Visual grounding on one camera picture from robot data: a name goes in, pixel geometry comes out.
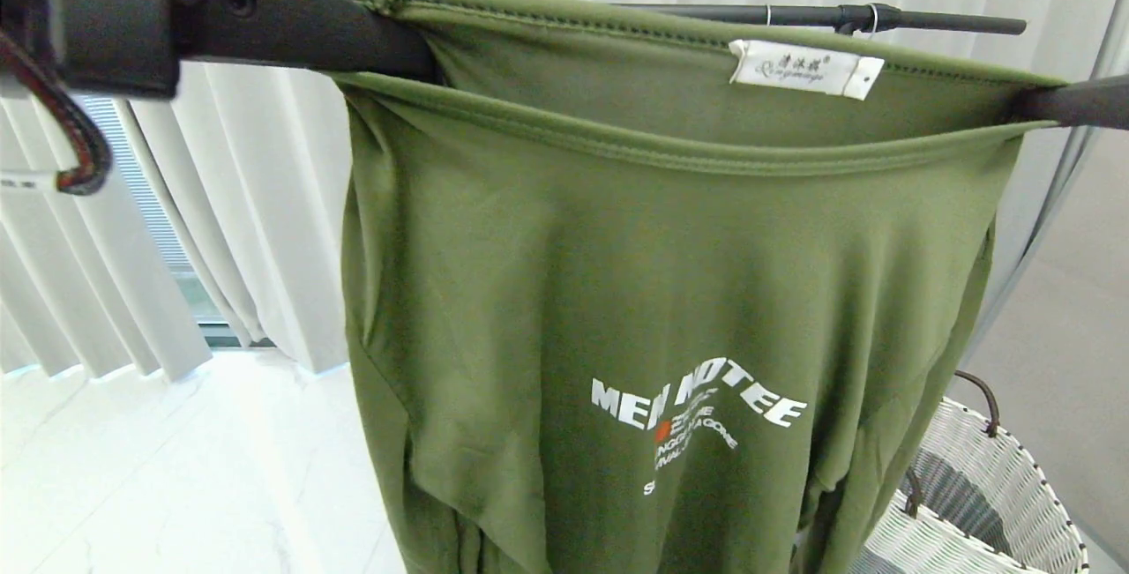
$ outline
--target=woven basket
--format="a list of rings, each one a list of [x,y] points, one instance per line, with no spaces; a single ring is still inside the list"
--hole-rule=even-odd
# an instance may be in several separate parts
[[[1043,471],[1006,429],[945,398],[851,574],[1078,574],[1086,546]]]

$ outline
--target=floor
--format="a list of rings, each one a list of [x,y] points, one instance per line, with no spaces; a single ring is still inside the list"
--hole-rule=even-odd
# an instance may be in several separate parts
[[[176,384],[0,384],[5,574],[400,574],[348,368],[221,351]],[[1092,553],[1093,574],[1120,574]]]

